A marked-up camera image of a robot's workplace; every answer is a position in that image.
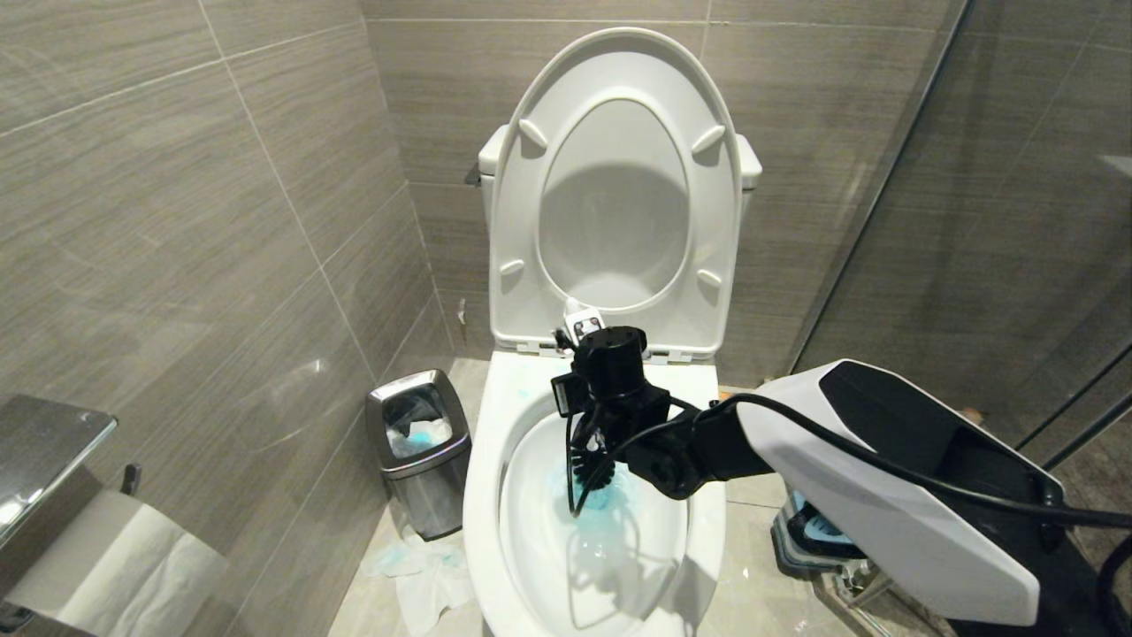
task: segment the raised toilet lid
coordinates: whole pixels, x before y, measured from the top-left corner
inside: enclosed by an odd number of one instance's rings
[[[675,40],[610,28],[558,53],[512,117],[494,187],[497,339],[552,343],[574,296],[644,329],[654,352],[719,350],[739,153],[719,89]]]

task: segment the robotic arm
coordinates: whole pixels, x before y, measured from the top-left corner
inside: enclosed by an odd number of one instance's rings
[[[583,485],[575,505],[568,481],[575,516],[615,462],[677,500],[777,472],[960,634],[1126,630],[1110,583],[1064,536],[1132,517],[1064,508],[1056,480],[911,384],[842,361],[701,411],[645,380],[646,345],[635,328],[590,334],[552,381]]]

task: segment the toilet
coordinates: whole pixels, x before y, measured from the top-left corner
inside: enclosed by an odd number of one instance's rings
[[[672,501],[618,465],[572,518],[550,391],[569,359],[551,333],[567,301],[595,307],[646,333],[651,384],[701,408],[717,399],[758,160],[692,53],[610,28],[550,60],[479,169],[497,347],[463,524],[483,618],[495,637],[693,635],[719,579],[724,488]]]

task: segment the toilet paper holder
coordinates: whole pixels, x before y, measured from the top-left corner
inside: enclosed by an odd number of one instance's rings
[[[122,487],[119,491],[126,496],[135,496],[142,487],[142,465],[131,463],[122,472]],[[35,619],[35,611],[16,606],[0,600],[0,635],[15,635]]]

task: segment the toilet tank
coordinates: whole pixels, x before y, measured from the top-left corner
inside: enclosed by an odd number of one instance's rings
[[[488,221],[488,230],[491,229],[491,201],[495,197],[495,173],[499,165],[499,150],[503,148],[503,139],[507,134],[507,124],[496,129],[487,144],[480,148],[479,171],[480,171],[480,196],[483,197],[483,215]],[[758,163],[758,157],[751,148],[751,141],[743,135],[736,135],[739,144],[739,171],[743,177],[743,217],[747,216],[751,200],[754,196],[755,186],[758,184],[758,175],[763,172],[763,166]]]

